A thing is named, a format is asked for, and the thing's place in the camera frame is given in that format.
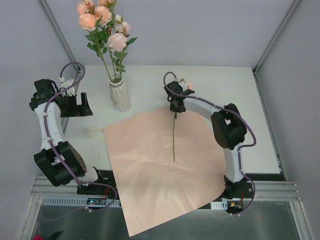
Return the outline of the small peach rose stem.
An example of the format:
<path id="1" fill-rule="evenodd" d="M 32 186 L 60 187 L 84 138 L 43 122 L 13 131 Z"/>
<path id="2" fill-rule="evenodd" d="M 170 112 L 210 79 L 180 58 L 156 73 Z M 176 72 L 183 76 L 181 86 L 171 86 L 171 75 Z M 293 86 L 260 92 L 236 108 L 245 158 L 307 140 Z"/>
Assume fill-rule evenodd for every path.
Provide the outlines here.
<path id="1" fill-rule="evenodd" d="M 174 112 L 173 115 L 173 127 L 172 127 L 172 157 L 173 157 L 173 162 L 176 162 L 176 121 L 178 117 L 178 113 L 181 112 Z"/>

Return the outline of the cream printed ribbon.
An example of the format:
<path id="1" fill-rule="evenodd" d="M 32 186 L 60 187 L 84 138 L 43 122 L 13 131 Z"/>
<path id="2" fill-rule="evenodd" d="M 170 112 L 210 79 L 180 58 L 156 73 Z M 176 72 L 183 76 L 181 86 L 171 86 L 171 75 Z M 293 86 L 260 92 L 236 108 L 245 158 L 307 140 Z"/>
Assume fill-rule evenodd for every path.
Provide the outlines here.
<path id="1" fill-rule="evenodd" d="M 97 142 L 106 143 L 104 130 L 99 127 L 88 127 L 84 131 L 85 135 Z"/>

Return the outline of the pale pink rose stem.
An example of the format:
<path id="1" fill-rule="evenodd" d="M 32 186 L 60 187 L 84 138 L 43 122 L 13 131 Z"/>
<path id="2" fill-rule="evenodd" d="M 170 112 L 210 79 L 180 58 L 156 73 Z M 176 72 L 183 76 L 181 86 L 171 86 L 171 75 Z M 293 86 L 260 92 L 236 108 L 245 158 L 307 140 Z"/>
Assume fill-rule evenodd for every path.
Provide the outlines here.
<path id="1" fill-rule="evenodd" d="M 111 77 L 112 83 L 119 83 L 122 74 L 126 72 L 123 61 L 128 55 L 130 45 L 137 40 L 137 37 L 130 38 L 131 30 L 132 26 L 118 14 L 114 17 L 114 23 L 108 28 L 107 47 L 114 74 Z"/>

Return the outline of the peach wrapping paper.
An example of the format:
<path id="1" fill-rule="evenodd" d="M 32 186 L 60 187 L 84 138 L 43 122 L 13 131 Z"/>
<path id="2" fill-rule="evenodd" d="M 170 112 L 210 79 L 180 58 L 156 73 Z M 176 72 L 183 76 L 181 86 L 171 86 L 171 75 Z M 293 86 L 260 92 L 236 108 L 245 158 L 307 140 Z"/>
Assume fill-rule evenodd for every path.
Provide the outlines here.
<path id="1" fill-rule="evenodd" d="M 104 127 L 128 234 L 196 210 L 225 189 L 223 149 L 204 117 L 158 109 Z"/>

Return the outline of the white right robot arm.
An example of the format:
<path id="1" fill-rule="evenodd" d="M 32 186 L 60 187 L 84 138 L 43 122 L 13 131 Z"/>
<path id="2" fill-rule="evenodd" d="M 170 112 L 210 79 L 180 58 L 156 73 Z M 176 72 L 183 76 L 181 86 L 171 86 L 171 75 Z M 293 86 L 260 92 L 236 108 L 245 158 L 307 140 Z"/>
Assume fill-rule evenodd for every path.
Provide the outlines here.
<path id="1" fill-rule="evenodd" d="M 199 97 L 191 89 L 183 90 L 177 81 L 165 84 L 164 90 L 168 95 L 171 112 L 183 113 L 188 110 L 211 121 L 214 138 L 224 151 L 225 190 L 221 196 L 230 200 L 237 197 L 247 183 L 240 170 L 241 162 L 236 156 L 236 150 L 242 145 L 247 134 L 247 127 L 237 106 L 233 103 L 218 106 Z"/>

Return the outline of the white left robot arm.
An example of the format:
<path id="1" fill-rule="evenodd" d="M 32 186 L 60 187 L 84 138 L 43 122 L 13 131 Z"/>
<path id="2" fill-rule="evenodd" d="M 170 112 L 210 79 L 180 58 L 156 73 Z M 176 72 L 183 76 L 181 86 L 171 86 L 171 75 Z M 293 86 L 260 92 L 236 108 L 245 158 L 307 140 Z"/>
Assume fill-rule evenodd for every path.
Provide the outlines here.
<path id="1" fill-rule="evenodd" d="M 74 79 L 60 77 L 60 87 L 50 79 L 35 81 L 36 92 L 29 106 L 37 115 L 41 131 L 40 152 L 34 161 L 55 187 L 67 185 L 74 179 L 87 184 L 90 191 L 99 195 L 106 183 L 99 178 L 95 167 L 87 167 L 76 149 L 66 140 L 61 119 L 92 116 L 87 95 L 82 92 L 81 104 L 77 104 Z"/>

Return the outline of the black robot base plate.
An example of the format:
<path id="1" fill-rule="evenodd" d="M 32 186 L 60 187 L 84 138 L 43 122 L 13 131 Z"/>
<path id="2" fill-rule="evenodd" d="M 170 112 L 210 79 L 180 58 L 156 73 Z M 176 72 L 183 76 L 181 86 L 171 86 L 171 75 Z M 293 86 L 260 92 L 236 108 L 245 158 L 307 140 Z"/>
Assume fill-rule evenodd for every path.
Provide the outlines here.
<path id="1" fill-rule="evenodd" d="M 88 186 L 78 187 L 76 193 L 78 195 L 93 195 L 100 197 L 99 200 L 89 201 L 90 205 L 102 204 L 105 200 L 119 200 L 120 196 L 115 195 L 118 191 L 113 191 L 111 188 L 116 188 L 116 180 L 112 170 L 98 170 L 98 184 L 90 184 Z M 223 202 L 226 206 L 226 211 L 229 213 L 239 213 L 243 211 L 247 205 L 245 199 L 249 199 L 251 202 L 256 196 L 256 186 L 251 175 L 246 175 L 245 178 L 239 182 L 232 183 L 226 177 L 224 177 L 225 190 L 222 194 L 215 199 L 216 202 Z"/>

